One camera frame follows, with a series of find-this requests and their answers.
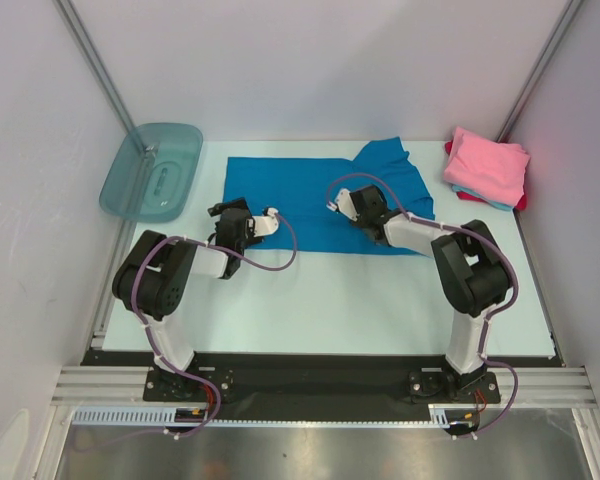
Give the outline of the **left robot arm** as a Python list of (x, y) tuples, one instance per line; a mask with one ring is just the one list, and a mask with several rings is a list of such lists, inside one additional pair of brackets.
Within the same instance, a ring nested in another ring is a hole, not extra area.
[(201, 376), (189, 368), (194, 348), (185, 339), (182, 322), (173, 316), (192, 275), (228, 280), (241, 266), (247, 247), (255, 236), (255, 217), (241, 197), (208, 209), (217, 219), (208, 243), (169, 238), (146, 230), (135, 243), (112, 283), (112, 293), (124, 307), (140, 312), (155, 363), (169, 371), (166, 387), (177, 398), (194, 397)]

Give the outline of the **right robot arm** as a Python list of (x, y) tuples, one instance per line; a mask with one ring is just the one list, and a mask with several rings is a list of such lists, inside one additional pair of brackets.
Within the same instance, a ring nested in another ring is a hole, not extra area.
[(443, 393), (464, 401), (477, 389), (474, 372), (485, 365), (491, 317), (511, 306), (518, 281), (511, 262), (481, 220), (448, 225), (399, 208), (390, 209), (375, 185), (338, 193), (336, 204), (350, 223), (378, 245), (402, 248), (434, 260), (444, 296), (454, 310), (441, 376)]

